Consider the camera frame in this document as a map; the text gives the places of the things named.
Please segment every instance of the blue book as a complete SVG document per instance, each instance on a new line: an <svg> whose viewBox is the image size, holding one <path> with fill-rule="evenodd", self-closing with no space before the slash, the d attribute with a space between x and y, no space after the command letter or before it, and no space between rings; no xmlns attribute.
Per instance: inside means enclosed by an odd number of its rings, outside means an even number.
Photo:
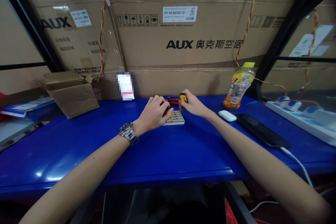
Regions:
<svg viewBox="0 0 336 224"><path fill-rule="evenodd" d="M1 114L38 121L59 110L50 95L42 95L33 100L15 103L2 108Z"/></svg>

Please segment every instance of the red and yellow wire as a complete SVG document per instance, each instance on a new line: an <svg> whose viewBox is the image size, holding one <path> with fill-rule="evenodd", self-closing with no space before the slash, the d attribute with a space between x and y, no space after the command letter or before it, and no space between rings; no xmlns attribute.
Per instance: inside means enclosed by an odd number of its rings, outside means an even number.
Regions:
<svg viewBox="0 0 336 224"><path fill-rule="evenodd" d="M247 37L247 33L248 33L248 30L249 30L249 26L250 26L250 22L251 22L251 17L252 17L252 11L253 11L255 2L256 2L256 0L252 1L252 6L250 8L250 14L249 14L248 21L247 21L246 31L245 31L245 35L244 35L244 38L243 38L243 42L242 42L242 45L240 46L240 48L239 48L239 50L237 52L236 63L237 63L238 68L240 68L240 65L239 65L239 62L238 62L239 53L240 53L240 50L242 49L242 47L244 45L244 42L245 42L245 39ZM278 86L278 87L280 87L281 89L284 90L286 96L288 95L288 91L286 90L286 88L284 86L273 84L273 83L269 83L269 82L265 82L265 81L259 80L257 78L254 78L254 79L256 79L256 80L258 80L258 81L260 81L262 83L265 83L265 84L269 84L269 85L273 85L273 86Z"/></svg>
<svg viewBox="0 0 336 224"><path fill-rule="evenodd" d="M254 8L255 1L256 1L256 0L253 0L253 1L252 1L252 6L251 6L251 9L250 9L250 15L249 15L249 17L248 17L248 22L247 22L247 26L246 26L246 31L245 31L245 35L244 35L244 38L243 38L243 42L242 42L242 45L240 46L240 48L239 48L239 50L238 50L238 52L237 52L236 63L237 63L238 68L240 68L240 66L239 66L239 62L238 62L238 56L239 56L240 50L242 49L242 47L243 47L243 45L244 45L244 42L245 42L245 39L246 39L248 30L249 30L249 26L250 26L250 22L251 22L251 17L252 17L252 11L253 11L253 8Z"/></svg>
<svg viewBox="0 0 336 224"><path fill-rule="evenodd" d="M104 27L104 16L105 16L105 8L106 8L106 2L107 0L104 1L104 6L103 6L103 11L101 12L101 26L100 26L100 36L99 36L99 51L100 51L100 59L101 59L101 69L100 69L100 74L99 74L99 77L98 77L98 80L96 82L96 84L98 83L98 81L100 80L100 78L102 77L102 74L104 72L104 60L103 60L103 51L102 51L102 34L103 34L103 27Z"/></svg>
<svg viewBox="0 0 336 224"><path fill-rule="evenodd" d="M308 51L308 58L310 58L310 56L312 55L312 48L313 48L313 45L314 45L315 39L316 39L316 31L317 31L318 26L319 26L319 24L318 24L319 23L319 17L318 17L319 15L317 13L317 10L314 9L313 12L314 12L314 21L315 21L315 24L314 24L314 31L313 31L313 40L311 41L311 44L310 44L310 47L309 47L309 51ZM309 84L308 74L309 74L309 69L310 69L310 65L311 64L312 64L311 62L308 62L308 64L307 64L307 69L306 69L306 71L304 73L304 79L305 79L304 80L304 88L301 91L299 99L301 99L301 97L303 96L303 94L306 91L306 87Z"/></svg>
<svg viewBox="0 0 336 224"><path fill-rule="evenodd" d="M245 42L245 39L247 37L247 33L248 33L248 30L249 30L249 26L250 26L250 22L251 22L251 17L252 17L252 11L253 11L253 8L254 8L254 5L255 5L255 2L256 0L253 0L252 1L252 5L251 5L251 8L250 8L250 14L249 14L249 17L248 17L248 21L247 21L247 25L246 25L246 31L245 31L245 35L244 35L244 38L243 38L243 42L242 42L242 45L240 46L238 52L237 52L237 56L236 56L236 63L237 63L237 66L238 68L241 68L240 65L239 65L239 62L238 62L238 57L239 57L239 53L240 53L240 50L242 49L243 45L244 45L244 42ZM314 27L314 32L313 32L313 41L311 42L311 45L310 45L310 48L309 48L309 53L308 53L308 57L311 56L312 54L312 47L314 45L314 42L315 42L315 38L316 38L316 30L317 30L317 27L318 27L318 15L317 15L317 11L314 9L314 19L315 19L315 27ZM317 106L320 106L317 102L315 101L311 101L311 100L301 100L301 97L305 91L305 88L306 86L308 85L308 74L309 74L309 67L310 67L310 62L308 63L308 66L307 66L307 69L306 69L306 72L305 72L305 87L303 89L303 91L301 92L301 95L299 97L298 100L300 100L301 102L311 102L311 103L315 103ZM266 82L266 81L263 81L263 80L260 80L260 79L257 79L257 78L254 78L262 83L265 83L265 84L269 84L269 85L273 85L273 86L278 86L280 87L284 92L285 92L285 96L288 96L288 91L286 90L286 88L284 86L281 86L281 85L277 85L277 84L273 84L273 83L269 83L269 82Z"/></svg>

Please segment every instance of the hand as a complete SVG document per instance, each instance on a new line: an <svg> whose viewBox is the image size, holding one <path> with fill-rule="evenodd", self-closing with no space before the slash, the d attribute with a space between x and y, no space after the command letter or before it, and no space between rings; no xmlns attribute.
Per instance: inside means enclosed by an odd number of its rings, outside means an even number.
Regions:
<svg viewBox="0 0 336 224"><path fill-rule="evenodd" d="M145 132L165 124L169 117L171 117L174 110L171 108L164 116L162 116L169 105L169 102L167 102L162 96L159 97L156 95L154 98L149 98L148 103L140 117L133 122L133 131L136 136L139 137Z"/></svg>
<svg viewBox="0 0 336 224"><path fill-rule="evenodd" d="M182 93L186 94L188 103L179 100L178 106L181 111L186 108L190 113L201 117L205 117L212 112L210 109L204 106L204 104L201 103L195 95L190 93L188 89L184 90Z"/></svg>

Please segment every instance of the finger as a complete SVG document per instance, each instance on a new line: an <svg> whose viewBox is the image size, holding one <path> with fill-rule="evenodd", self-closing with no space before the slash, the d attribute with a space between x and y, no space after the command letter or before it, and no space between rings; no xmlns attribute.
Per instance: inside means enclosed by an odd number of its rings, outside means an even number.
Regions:
<svg viewBox="0 0 336 224"><path fill-rule="evenodd" d="M171 108L167 111L167 114L165 114L162 118L161 118L161 124L163 125L172 115L172 112L174 111L174 108Z"/></svg>
<svg viewBox="0 0 336 224"><path fill-rule="evenodd" d="M161 105L161 103L164 103L166 100L160 96L157 98L157 100L155 101L155 104L159 104L159 106Z"/></svg>
<svg viewBox="0 0 336 224"><path fill-rule="evenodd" d="M185 94L187 95L187 98L188 98L188 96L193 95L192 93L190 93L190 91L189 91L188 89L185 89L185 90L183 91L183 93L185 93Z"/></svg>
<svg viewBox="0 0 336 224"><path fill-rule="evenodd" d="M178 101L178 107L179 107L180 111L183 111L184 107L182 107L182 105L181 105L181 100Z"/></svg>
<svg viewBox="0 0 336 224"><path fill-rule="evenodd" d="M185 108L188 110L190 104L188 104L188 103L186 103L186 102L184 102L184 101L181 101L181 106L182 106L182 107L185 107Z"/></svg>
<svg viewBox="0 0 336 224"><path fill-rule="evenodd" d="M152 100L153 100L153 97L150 97L148 102L147 102L147 105L150 104L152 102Z"/></svg>
<svg viewBox="0 0 336 224"><path fill-rule="evenodd" d="M170 106L170 103L165 101L161 106L160 109L162 111L162 113L166 110L166 108L168 108Z"/></svg>
<svg viewBox="0 0 336 224"><path fill-rule="evenodd" d="M158 95L154 96L153 100L152 100L152 103L156 102L156 100L159 98Z"/></svg>

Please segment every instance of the white cable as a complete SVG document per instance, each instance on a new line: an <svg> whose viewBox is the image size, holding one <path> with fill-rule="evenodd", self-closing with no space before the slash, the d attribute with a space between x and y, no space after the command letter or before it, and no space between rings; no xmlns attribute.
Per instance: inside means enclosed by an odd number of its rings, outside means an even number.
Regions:
<svg viewBox="0 0 336 224"><path fill-rule="evenodd" d="M314 188L314 186L313 186L313 183L312 183L312 181L310 180L310 177L309 177L309 175L308 175L308 172L307 172L307 170L306 170L306 168L303 166L303 164L301 164L301 162L289 151L289 150L287 150L286 148L284 148L284 147L280 147L280 149L283 151L283 152L285 152L288 156L290 156L290 157L292 157L298 164L299 164L299 166L301 166L301 168L302 168L302 170L303 170L303 172L304 172L304 175L306 176L306 179L307 179L307 181L308 181L308 184L312 187L312 188Z"/></svg>
<svg viewBox="0 0 336 224"><path fill-rule="evenodd" d="M327 194L327 193L329 193L329 192L331 192L331 191L333 191L335 189L336 189L336 187L330 187L329 189L324 190L323 192L321 192L320 195L324 196L325 194Z"/></svg>
<svg viewBox="0 0 336 224"><path fill-rule="evenodd" d="M273 203L273 204L278 204L278 202L275 201L262 201L260 202L255 208L253 208L250 213L253 213L255 210L257 210L258 207L260 207L260 205L264 204L264 203Z"/></svg>

